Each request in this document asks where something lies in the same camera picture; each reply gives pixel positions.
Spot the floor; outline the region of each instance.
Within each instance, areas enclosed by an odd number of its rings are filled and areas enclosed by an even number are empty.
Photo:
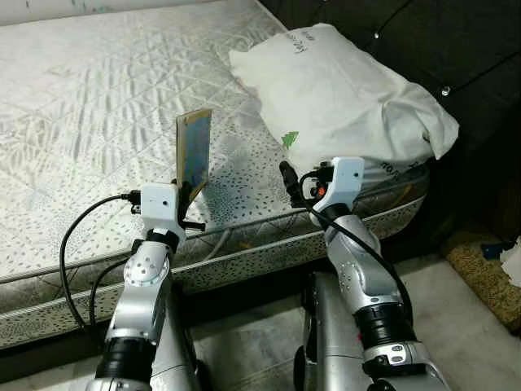
[[[397,266],[414,303],[415,329],[453,391],[511,391],[521,384],[521,341],[511,336],[437,255]],[[216,390],[292,389],[292,358],[303,312],[291,297],[193,330]],[[0,391],[80,391],[98,358],[38,373]]]

